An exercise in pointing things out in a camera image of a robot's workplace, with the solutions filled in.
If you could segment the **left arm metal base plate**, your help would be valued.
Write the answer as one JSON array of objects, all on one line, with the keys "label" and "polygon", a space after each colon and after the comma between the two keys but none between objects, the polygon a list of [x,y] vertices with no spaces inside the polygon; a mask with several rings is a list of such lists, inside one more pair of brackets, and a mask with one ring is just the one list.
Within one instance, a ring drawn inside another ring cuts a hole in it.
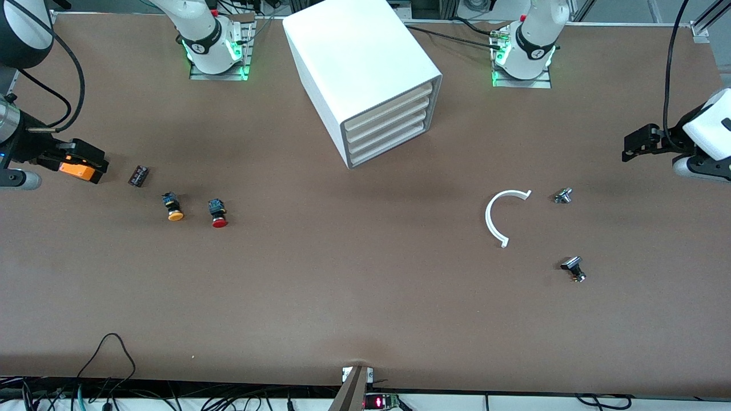
[{"label": "left arm metal base plate", "polygon": [[528,50],[519,45],[517,29],[520,21],[514,21],[500,29],[499,38],[491,40],[499,49],[492,55],[492,85],[495,87],[517,88],[550,88],[550,70],[552,55],[556,45],[533,47]]}]

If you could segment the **yellow push button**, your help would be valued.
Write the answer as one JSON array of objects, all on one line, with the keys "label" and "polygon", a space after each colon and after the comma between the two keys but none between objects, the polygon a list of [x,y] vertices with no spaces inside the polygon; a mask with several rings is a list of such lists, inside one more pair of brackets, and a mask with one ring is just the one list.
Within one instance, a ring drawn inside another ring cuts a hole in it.
[{"label": "yellow push button", "polygon": [[166,192],[162,195],[162,202],[168,213],[169,221],[180,221],[184,218],[181,210],[180,201],[174,192]]}]

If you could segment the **white curved plastic strip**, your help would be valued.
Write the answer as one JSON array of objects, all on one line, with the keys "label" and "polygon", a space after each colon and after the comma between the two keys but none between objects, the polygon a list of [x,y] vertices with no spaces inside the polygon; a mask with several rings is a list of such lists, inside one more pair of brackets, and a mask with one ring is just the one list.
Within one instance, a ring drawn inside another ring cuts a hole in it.
[{"label": "white curved plastic strip", "polygon": [[490,232],[491,236],[496,239],[501,249],[505,249],[509,244],[509,237],[504,236],[495,226],[493,219],[492,219],[492,208],[495,205],[496,201],[501,198],[506,197],[513,197],[513,198],[519,198],[520,200],[527,200],[532,195],[532,190],[527,191],[519,191],[519,190],[505,190],[496,193],[488,202],[488,204],[485,206],[484,211],[484,220],[485,220],[485,226]]}]

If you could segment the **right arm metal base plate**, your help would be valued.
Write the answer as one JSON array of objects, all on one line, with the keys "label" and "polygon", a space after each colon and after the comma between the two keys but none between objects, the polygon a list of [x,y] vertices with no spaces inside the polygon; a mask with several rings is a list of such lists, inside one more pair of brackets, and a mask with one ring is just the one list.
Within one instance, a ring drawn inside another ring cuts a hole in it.
[{"label": "right arm metal base plate", "polygon": [[190,79],[248,80],[258,22],[230,20],[224,15],[217,16],[216,20],[222,24],[221,37],[211,46],[208,54],[194,54],[192,49],[186,47]]}]

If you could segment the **aluminium profile rail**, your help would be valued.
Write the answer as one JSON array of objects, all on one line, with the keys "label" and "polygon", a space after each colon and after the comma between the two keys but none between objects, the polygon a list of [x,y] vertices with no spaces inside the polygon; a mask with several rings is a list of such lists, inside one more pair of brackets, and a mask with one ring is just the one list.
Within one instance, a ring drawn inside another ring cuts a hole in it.
[{"label": "aluminium profile rail", "polygon": [[710,43],[708,29],[729,10],[731,10],[731,0],[714,0],[694,21],[691,21],[694,42]]}]

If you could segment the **device with red display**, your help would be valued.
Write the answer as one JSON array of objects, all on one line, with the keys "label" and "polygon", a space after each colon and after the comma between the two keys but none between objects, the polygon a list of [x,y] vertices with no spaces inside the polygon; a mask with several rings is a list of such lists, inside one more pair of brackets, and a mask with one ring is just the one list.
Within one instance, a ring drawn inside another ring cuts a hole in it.
[{"label": "device with red display", "polygon": [[400,406],[399,396],[397,394],[386,393],[370,393],[364,396],[364,411],[390,411]]}]

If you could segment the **grey metal post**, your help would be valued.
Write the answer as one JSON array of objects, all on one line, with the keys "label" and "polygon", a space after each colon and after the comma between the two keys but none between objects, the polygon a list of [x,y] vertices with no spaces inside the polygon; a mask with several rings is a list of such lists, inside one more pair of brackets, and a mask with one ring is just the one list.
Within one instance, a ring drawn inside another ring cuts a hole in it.
[{"label": "grey metal post", "polygon": [[367,385],[371,384],[373,372],[367,366],[351,366],[343,369],[345,380],[328,411],[363,411]]}]

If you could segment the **orange box with hole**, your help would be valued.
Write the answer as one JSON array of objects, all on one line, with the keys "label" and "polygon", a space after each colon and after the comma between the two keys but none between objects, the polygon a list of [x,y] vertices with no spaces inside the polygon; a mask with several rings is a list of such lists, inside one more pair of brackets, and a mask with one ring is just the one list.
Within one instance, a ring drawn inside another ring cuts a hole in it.
[{"label": "orange box with hole", "polygon": [[107,159],[102,159],[100,164],[92,164],[87,159],[74,157],[67,155],[66,158],[60,162],[58,166],[58,172],[61,174],[71,175],[72,177],[91,184],[99,184],[103,175],[108,171],[109,162]]}]

